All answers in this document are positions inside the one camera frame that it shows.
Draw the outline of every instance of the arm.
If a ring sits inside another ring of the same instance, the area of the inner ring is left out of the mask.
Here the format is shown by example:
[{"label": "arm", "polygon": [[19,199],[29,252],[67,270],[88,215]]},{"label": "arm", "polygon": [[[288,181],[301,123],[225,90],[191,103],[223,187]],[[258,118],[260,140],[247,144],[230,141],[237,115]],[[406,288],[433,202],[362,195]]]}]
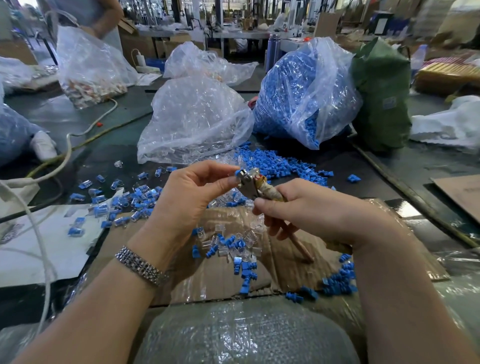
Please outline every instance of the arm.
[{"label": "arm", "polygon": [[277,187],[288,202],[255,200],[270,235],[278,219],[324,240],[353,246],[371,363],[477,363],[430,282],[409,237],[368,202],[304,180]]},{"label": "arm", "polygon": [[105,12],[90,27],[82,27],[87,33],[102,39],[114,28],[117,27],[121,18],[123,18],[123,9],[118,0],[98,0]]},{"label": "arm", "polygon": [[[237,185],[238,167],[205,161],[171,173],[149,218],[127,246],[165,272],[207,204]],[[18,356],[23,363],[126,363],[157,288],[113,259]]]}]

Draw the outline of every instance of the wooden stick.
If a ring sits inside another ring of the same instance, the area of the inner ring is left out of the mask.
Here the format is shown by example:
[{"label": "wooden stick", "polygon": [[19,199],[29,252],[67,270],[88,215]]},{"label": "wooden stick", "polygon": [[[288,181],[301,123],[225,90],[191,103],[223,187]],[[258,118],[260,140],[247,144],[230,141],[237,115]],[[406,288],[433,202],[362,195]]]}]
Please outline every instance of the wooden stick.
[{"label": "wooden stick", "polygon": [[307,248],[300,242],[300,240],[298,240],[297,236],[292,231],[290,231],[285,221],[281,220],[280,227],[288,234],[288,237],[290,238],[290,240],[292,240],[293,245],[297,247],[303,257],[308,260],[309,263],[313,263],[315,259],[307,250]]}]

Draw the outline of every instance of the water bottle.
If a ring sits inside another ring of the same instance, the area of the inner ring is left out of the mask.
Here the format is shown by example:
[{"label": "water bottle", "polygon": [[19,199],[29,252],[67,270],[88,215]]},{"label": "water bottle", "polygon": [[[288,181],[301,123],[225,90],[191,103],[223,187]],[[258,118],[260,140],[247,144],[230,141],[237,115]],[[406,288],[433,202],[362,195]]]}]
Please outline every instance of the water bottle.
[{"label": "water bottle", "polygon": [[413,53],[412,58],[410,59],[410,68],[412,70],[412,80],[413,77],[417,74],[417,72],[422,68],[423,61],[425,61],[425,56],[427,55],[427,45],[422,44],[417,49],[415,53]]}]

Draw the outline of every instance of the silver bracelet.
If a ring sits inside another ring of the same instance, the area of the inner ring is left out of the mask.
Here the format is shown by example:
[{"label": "silver bracelet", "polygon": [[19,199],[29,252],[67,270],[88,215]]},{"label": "silver bracelet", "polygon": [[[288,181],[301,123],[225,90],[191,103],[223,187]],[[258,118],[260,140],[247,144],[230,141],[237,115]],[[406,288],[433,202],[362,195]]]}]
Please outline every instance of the silver bracelet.
[{"label": "silver bracelet", "polygon": [[132,252],[125,245],[115,254],[115,257],[132,272],[138,274],[140,277],[156,286],[160,286],[163,282],[168,280],[167,274],[160,272],[157,268]]}]

